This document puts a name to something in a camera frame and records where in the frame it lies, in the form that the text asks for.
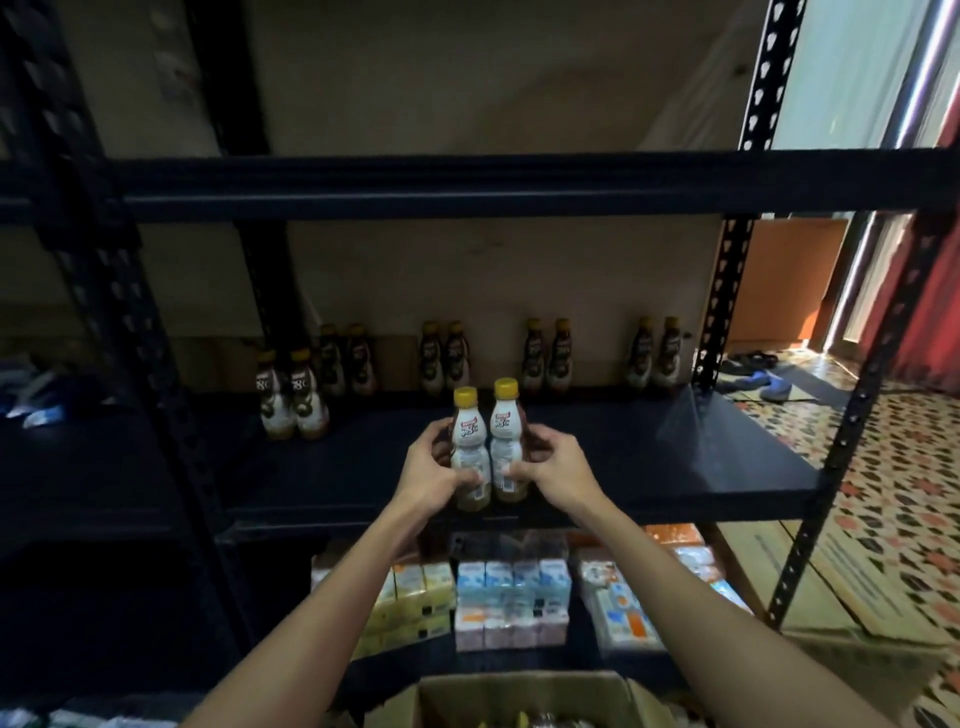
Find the person's right hand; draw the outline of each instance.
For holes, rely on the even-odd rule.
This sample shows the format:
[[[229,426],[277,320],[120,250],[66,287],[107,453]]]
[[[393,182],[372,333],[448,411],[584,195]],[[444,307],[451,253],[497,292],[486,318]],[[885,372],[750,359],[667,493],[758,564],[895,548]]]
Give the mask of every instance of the person's right hand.
[[[586,505],[606,496],[593,477],[577,438],[546,425],[530,425],[530,432],[536,438],[530,448],[534,462],[511,463],[508,475],[535,481],[543,497],[574,521],[579,520]]]

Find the bottle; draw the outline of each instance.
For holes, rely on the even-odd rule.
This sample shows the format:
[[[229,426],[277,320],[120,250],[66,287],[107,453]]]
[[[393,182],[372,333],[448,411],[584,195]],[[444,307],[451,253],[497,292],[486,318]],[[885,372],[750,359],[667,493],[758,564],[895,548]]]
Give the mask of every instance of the bottle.
[[[450,443],[453,452],[450,466],[469,468],[480,473],[477,486],[457,489],[457,507],[463,511],[479,511],[490,503],[490,453],[487,452],[487,426],[477,409],[475,387],[458,387],[453,391],[457,416],[453,420]]]
[[[340,337],[333,324],[320,327],[320,387],[328,397],[343,397],[347,393]]]
[[[320,396],[317,377],[310,366],[310,350],[290,352],[290,359],[294,363],[290,371],[290,383],[294,390],[297,429],[307,440],[318,440],[330,429],[330,411]]]
[[[546,366],[543,356],[543,325],[540,319],[527,319],[527,341],[523,345],[523,391],[535,395],[543,388]]]
[[[654,368],[654,320],[650,316],[641,316],[634,341],[627,354],[627,383],[640,390],[650,383],[650,374]]]
[[[652,378],[655,384],[661,387],[669,387],[677,383],[677,379],[680,377],[680,345],[682,341],[680,319],[676,316],[667,316],[663,321],[660,355],[654,363]]]
[[[546,371],[546,383],[557,394],[570,388],[573,379],[573,339],[570,336],[570,320],[557,319],[557,335],[550,353],[550,367]]]
[[[297,418],[290,406],[286,377],[276,370],[276,352],[256,355],[256,391],[260,395],[260,422],[270,440],[286,440],[297,429]]]
[[[498,379],[493,383],[496,406],[490,417],[490,460],[493,492],[499,500],[516,502],[527,497],[527,481],[513,480],[504,471],[515,460],[523,460],[523,429],[526,416],[520,403],[516,379]]]
[[[459,321],[450,324],[446,337],[446,386],[450,389],[467,387],[470,384],[470,344],[464,336],[464,325]]]
[[[420,339],[420,386],[432,397],[444,390],[444,366],[440,360],[440,336],[436,321],[423,324]]]
[[[376,391],[376,375],[370,354],[370,342],[363,324],[350,325],[347,344],[350,356],[350,389],[353,394],[370,397]]]

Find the open cardboard box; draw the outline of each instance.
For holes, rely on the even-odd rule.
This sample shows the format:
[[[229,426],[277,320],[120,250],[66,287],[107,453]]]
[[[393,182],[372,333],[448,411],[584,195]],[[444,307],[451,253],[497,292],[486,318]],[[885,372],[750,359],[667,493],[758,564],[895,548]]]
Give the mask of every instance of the open cardboard box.
[[[727,579],[766,613],[799,522],[704,526]],[[869,551],[828,522],[790,604],[782,634],[896,720],[940,667],[952,637],[930,623]]]
[[[662,703],[615,672],[541,670],[425,677],[368,713],[364,728],[515,726],[521,711],[596,728],[676,728]]]

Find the patterned tile floor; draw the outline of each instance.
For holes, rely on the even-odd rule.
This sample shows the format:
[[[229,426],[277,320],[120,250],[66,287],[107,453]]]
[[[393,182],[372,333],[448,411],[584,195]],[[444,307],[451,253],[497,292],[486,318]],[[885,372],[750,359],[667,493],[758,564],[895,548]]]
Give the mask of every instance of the patterned tile floor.
[[[780,359],[851,390],[855,369],[815,352]],[[739,402],[816,467],[840,413],[813,402]],[[899,578],[928,619],[960,641],[960,400],[891,382],[874,407],[831,516]],[[960,643],[904,726],[960,728]]]

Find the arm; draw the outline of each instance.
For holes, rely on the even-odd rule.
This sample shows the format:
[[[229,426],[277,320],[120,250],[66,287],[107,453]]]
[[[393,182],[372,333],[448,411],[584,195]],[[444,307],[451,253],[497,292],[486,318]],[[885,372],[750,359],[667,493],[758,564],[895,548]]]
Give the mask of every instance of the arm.
[[[514,463],[512,474],[536,481],[547,500],[603,541],[719,725],[891,725],[838,677],[717,594],[647,536],[604,496],[572,435],[542,425],[531,430],[552,454],[539,463]]]
[[[410,446],[396,494],[333,572],[267,636],[182,728],[313,728],[333,700],[395,556],[476,473],[435,461],[440,420]]]

